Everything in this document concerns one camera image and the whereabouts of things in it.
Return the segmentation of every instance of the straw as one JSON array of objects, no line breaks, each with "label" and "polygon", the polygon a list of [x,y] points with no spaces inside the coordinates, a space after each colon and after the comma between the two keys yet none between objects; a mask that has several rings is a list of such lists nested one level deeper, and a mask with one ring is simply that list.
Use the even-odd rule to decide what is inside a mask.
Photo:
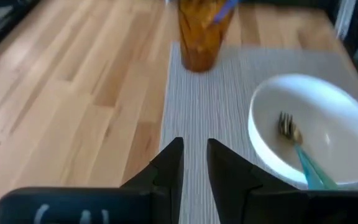
[{"label": "straw", "polygon": [[213,22],[217,23],[220,22],[225,16],[231,11],[231,9],[236,6],[238,3],[238,0],[227,0],[222,9],[219,11],[219,13],[216,14]]}]

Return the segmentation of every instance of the drink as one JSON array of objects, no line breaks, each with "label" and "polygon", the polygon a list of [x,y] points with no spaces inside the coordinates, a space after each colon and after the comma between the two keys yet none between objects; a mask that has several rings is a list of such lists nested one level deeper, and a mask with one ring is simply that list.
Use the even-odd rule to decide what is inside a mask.
[{"label": "drink", "polygon": [[213,67],[233,11],[213,22],[226,0],[181,0],[179,8],[180,50],[183,66],[192,72]]}]

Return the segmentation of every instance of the wooden table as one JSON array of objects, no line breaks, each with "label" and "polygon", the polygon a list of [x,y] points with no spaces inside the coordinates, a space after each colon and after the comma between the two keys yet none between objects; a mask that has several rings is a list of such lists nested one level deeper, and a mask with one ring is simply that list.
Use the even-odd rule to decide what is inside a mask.
[{"label": "wooden table", "polygon": [[[176,40],[174,3],[41,2],[0,44],[0,196],[29,185],[118,187],[143,169],[158,151]],[[349,60],[320,11],[241,5],[225,43]]]}]

